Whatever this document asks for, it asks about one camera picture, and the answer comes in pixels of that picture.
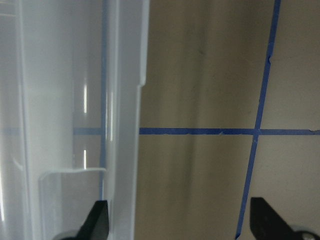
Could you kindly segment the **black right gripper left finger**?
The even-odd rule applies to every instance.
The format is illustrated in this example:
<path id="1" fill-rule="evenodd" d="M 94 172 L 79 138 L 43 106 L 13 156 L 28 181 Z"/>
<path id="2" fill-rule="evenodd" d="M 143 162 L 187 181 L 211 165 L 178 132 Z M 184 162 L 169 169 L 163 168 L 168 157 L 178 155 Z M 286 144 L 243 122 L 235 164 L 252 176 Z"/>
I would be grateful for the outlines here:
<path id="1" fill-rule="evenodd" d="M 78 240 L 107 240 L 110 231 L 107 200 L 94 203 L 84 224 L 77 233 Z"/>

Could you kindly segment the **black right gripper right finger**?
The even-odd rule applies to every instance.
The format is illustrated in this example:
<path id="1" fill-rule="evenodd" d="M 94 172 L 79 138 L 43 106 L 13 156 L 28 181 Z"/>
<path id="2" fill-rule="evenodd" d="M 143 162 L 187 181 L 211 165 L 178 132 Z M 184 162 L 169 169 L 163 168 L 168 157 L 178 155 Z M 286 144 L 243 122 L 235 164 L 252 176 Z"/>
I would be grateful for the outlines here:
<path id="1" fill-rule="evenodd" d="M 250 199 L 250 230 L 256 240 L 300 239 L 300 236 L 262 197 Z"/>

